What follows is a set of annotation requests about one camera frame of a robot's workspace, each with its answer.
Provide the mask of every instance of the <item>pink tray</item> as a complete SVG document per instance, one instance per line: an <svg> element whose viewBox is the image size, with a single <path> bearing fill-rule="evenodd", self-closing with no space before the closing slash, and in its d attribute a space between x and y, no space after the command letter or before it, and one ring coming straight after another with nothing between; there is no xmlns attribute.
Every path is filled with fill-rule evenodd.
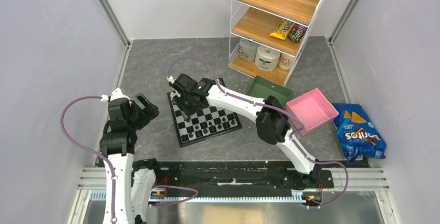
<svg viewBox="0 0 440 224"><path fill-rule="evenodd" d="M304 130L299 131L302 136L332 121L339 114L318 88L289 101L285 110L304 124ZM298 122L291 121L296 128L301 127Z"/></svg>

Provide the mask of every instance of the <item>snack package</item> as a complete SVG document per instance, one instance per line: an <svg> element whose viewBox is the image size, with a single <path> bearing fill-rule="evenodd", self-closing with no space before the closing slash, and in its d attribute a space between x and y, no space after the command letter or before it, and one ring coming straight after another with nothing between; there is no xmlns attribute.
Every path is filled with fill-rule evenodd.
<svg viewBox="0 0 440 224"><path fill-rule="evenodd" d="M287 35L293 27L293 22L283 19L280 24L278 24L277 29L270 33L269 36L276 37L281 40L286 40Z"/></svg>
<svg viewBox="0 0 440 224"><path fill-rule="evenodd" d="M385 158L387 144L358 104L333 104L339 115L333 120L344 156L353 162L358 155Z"/></svg>
<svg viewBox="0 0 440 224"><path fill-rule="evenodd" d="M295 23L288 37L293 43L299 43L306 34L306 31L307 27Z"/></svg>

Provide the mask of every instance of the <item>paper towel roll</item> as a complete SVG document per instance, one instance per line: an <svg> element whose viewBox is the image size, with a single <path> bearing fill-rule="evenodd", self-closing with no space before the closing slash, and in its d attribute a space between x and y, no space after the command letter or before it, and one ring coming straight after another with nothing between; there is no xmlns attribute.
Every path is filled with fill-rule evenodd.
<svg viewBox="0 0 440 224"><path fill-rule="evenodd" d="M294 62L295 62L295 57L288 55L288 54L285 54L285 53L281 53L280 61L278 62L278 66L281 69L289 70L292 67Z"/></svg>
<svg viewBox="0 0 440 224"><path fill-rule="evenodd" d="M263 71L272 71L278 65L280 52L266 46L260 45L255 57L255 65Z"/></svg>

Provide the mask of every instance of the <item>wire shelf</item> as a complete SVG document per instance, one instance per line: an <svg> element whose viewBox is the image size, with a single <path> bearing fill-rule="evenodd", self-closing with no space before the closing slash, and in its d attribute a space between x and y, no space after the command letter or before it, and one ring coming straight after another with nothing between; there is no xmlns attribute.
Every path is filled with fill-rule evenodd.
<svg viewBox="0 0 440 224"><path fill-rule="evenodd" d="M298 52L295 55L295 62L293 64L292 68L290 69L290 71L288 73L288 76L286 77L286 79L284 81L284 85L286 85L287 81L289 80L289 78L290 78L290 76L291 76L291 74L293 72L293 69L296 67L296 65L298 63L299 57L300 57L300 55L302 54L302 52L304 50L304 46L305 46L305 44L307 42L307 39L310 36L311 28L313 27L313 24L314 24L318 14L319 14L319 11L320 11L320 9L322 7L323 2L324 2L324 0L320 0L319 1L318 5L316 6L316 9L315 9L315 11L313 13L313 16L311 18L311 21L310 21L310 23L308 25L304 25L303 23L299 23L297 21L293 21L293 22L298 23L300 25L306 26L308 29L307 29L306 34L303 37L303 40L302 40L301 45L300 45L300 47L298 49ZM249 10L250 7L256 8L258 10L262 10L262 11L264 11L266 13L272 14L272 15L280 17L280 18L284 18L284 17L280 16L279 14L277 14L276 12L266 11L266 10L260 9L260 8L258 8L256 6L248 5L248 4L244 3L244 2L240 2L240 1L237 1L237 0L231 0L231 15L230 15L231 19L230 19L230 34L229 34L229 61L228 61L229 67L231 67L231 63L238 56L238 48L239 48L239 46L236 45L235 47L232 47L232 44L231 44L231 38L233 36L238 36L238 37L250 40L250 41L252 41L254 43L257 43L257 44L260 44L260 45L263 45L263 46L266 46L266 47L269 47L269 48L273 49L273 47L270 47L267 44L260 43L258 41L249 39L247 37L244 37L244 36L238 35L237 33L233 33L232 32L232 29L237 25L237 23L241 20L241 18Z"/></svg>
<svg viewBox="0 0 440 224"><path fill-rule="evenodd" d="M241 4L241 6L237 9L237 11L232 15L231 18L231 31L240 21L240 19L244 16L244 14L249 10L249 5Z"/></svg>

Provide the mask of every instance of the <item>blue snack bag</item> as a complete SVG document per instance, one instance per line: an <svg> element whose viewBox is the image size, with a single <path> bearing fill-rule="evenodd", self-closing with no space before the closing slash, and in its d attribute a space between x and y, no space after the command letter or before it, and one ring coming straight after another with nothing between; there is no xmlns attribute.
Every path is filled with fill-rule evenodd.
<svg viewBox="0 0 440 224"><path fill-rule="evenodd" d="M358 155L385 158L387 144L358 104L333 104L339 115L333 120L344 156L353 162Z"/></svg>

